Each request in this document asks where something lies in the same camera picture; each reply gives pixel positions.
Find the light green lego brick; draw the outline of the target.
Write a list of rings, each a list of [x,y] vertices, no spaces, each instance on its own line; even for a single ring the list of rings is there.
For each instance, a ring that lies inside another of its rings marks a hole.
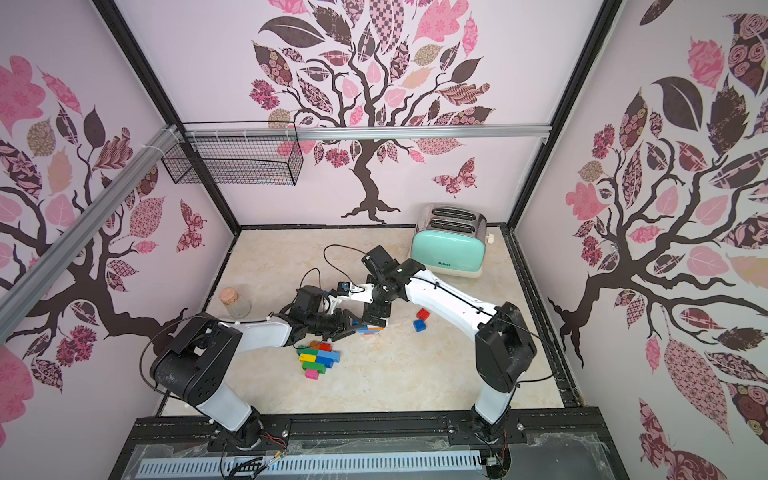
[[[312,370],[317,374],[324,374],[326,371],[326,366],[324,364],[316,363],[316,362],[303,362],[302,368],[305,371]]]

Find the light blue 2x4 brick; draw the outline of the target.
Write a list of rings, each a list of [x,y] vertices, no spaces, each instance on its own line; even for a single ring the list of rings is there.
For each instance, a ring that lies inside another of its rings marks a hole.
[[[364,335],[373,335],[381,332],[382,330],[383,330],[382,327],[365,326],[363,328],[358,329],[357,332]]]

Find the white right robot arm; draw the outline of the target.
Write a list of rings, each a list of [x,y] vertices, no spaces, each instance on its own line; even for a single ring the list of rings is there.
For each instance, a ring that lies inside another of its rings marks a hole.
[[[483,387],[473,406],[476,417],[496,425],[506,415],[520,377],[527,372],[538,349],[519,308],[481,301],[439,279],[423,264],[400,263],[377,246],[362,263],[373,279],[372,300],[377,307],[396,299],[434,313],[474,342],[475,367]]]

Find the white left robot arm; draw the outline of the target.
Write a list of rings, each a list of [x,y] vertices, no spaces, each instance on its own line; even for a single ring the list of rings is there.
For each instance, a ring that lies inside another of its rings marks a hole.
[[[184,321],[181,331],[153,361],[153,382],[207,416],[240,449],[255,446],[263,426],[260,413],[225,382],[235,356],[272,347],[291,347],[307,336],[343,339],[364,326],[347,309],[305,313],[283,308],[263,320],[234,325],[208,313]]]

